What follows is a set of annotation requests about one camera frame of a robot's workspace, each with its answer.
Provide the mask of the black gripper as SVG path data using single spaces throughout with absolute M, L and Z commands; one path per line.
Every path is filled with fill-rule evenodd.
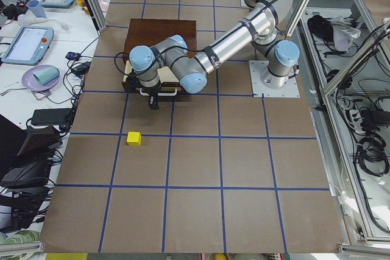
M 161 82 L 157 82 L 153 86 L 146 86 L 143 83 L 140 84 L 140 94 L 142 96 L 150 96 L 148 106 L 151 110 L 158 110 L 158 93 L 161 91 Z

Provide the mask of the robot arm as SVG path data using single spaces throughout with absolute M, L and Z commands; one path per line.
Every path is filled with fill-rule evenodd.
M 149 96 L 149 108 L 157 110 L 161 81 L 158 69 L 168 67 L 180 86 L 190 94 L 202 91 L 207 75 L 218 69 L 244 46 L 253 46 L 269 59 L 268 73 L 284 82 L 297 63 L 299 49 L 295 43 L 277 37 L 277 24 L 288 14 L 293 0 L 244 0 L 251 12 L 241 18 L 223 36 L 190 58 L 185 40 L 173 35 L 154 46 L 136 46 L 129 54 L 132 69 Z

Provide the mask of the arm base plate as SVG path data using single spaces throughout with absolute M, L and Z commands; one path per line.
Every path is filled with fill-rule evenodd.
M 249 61 L 250 79 L 253 97 L 299 98 L 300 93 L 295 77 L 273 76 L 268 71 L 268 61 Z

